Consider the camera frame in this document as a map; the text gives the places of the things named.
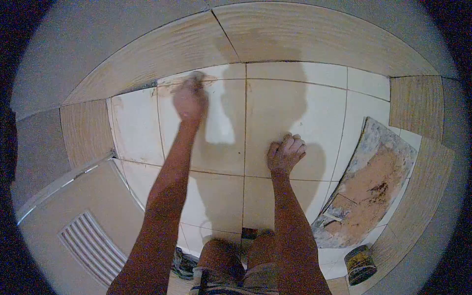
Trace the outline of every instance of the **wrist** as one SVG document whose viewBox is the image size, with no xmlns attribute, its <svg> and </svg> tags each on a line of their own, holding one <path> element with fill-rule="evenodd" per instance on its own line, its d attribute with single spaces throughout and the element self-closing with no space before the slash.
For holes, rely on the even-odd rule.
<svg viewBox="0 0 472 295">
<path fill-rule="evenodd" d="M 270 171 L 270 175 L 272 176 L 272 179 L 289 179 L 290 172 L 274 169 Z"/>
<path fill-rule="evenodd" d="M 182 120 L 182 122 L 180 122 L 181 131 L 189 131 L 189 132 L 196 133 L 198 131 L 199 126 L 200 126 L 199 120 Z"/>
</svg>

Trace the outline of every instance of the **thigh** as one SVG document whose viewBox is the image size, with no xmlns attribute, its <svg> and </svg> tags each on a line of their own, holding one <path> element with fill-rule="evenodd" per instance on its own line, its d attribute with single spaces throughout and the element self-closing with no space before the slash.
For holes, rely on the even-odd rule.
<svg viewBox="0 0 472 295">
<path fill-rule="evenodd" d="M 247 255 L 247 269 L 250 270 L 261 264 L 276 262 L 275 234 L 269 232 L 258 236 L 249 249 Z"/>
<path fill-rule="evenodd" d="M 203 246 L 197 267 L 221 272 L 236 281 L 242 280 L 244 276 L 244 267 L 239 259 L 237 247 L 221 239 L 210 240 Z"/>
</svg>

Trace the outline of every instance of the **fist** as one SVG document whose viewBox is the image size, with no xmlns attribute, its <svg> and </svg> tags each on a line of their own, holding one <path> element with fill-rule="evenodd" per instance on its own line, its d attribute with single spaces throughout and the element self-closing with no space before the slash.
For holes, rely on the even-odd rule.
<svg viewBox="0 0 472 295">
<path fill-rule="evenodd" d="M 271 173 L 289 176 L 294 166 L 306 155 L 306 145 L 300 135 L 288 133 L 281 143 L 271 143 L 267 152 L 267 167 Z"/>
<path fill-rule="evenodd" d="M 193 72 L 174 92 L 174 107 L 182 122 L 199 124 L 208 105 L 208 99 L 202 84 L 203 74 Z"/>
</svg>

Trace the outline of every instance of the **tile floor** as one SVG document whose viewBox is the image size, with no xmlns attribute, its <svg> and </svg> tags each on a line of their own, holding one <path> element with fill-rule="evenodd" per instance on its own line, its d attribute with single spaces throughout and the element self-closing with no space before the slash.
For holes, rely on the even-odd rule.
<svg viewBox="0 0 472 295">
<path fill-rule="evenodd" d="M 187 201 L 177 244 L 199 256 L 210 236 L 241 241 L 241 228 L 274 228 L 274 197 L 265 166 L 271 141 L 299 133 L 307 156 L 292 185 L 310 223 L 335 190 L 370 116 L 388 126 L 387 77 L 338 65 L 273 62 L 200 69 L 210 107 L 194 145 Z M 146 205 L 149 190 L 177 133 L 172 93 L 188 73 L 157 87 L 107 100 L 118 168 Z M 389 127 L 419 150 L 421 136 Z M 380 236 L 408 184 L 364 241 Z M 351 249 L 320 249 L 326 279 L 346 274 Z"/>
</svg>

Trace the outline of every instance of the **shorts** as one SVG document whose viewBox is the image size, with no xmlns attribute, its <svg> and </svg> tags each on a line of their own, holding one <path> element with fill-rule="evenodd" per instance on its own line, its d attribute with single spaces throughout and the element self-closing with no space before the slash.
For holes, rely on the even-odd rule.
<svg viewBox="0 0 472 295">
<path fill-rule="evenodd" d="M 242 281 L 207 267 L 194 268 L 194 286 L 189 295 L 278 295 L 275 263 L 265 263 L 247 270 Z"/>
</svg>

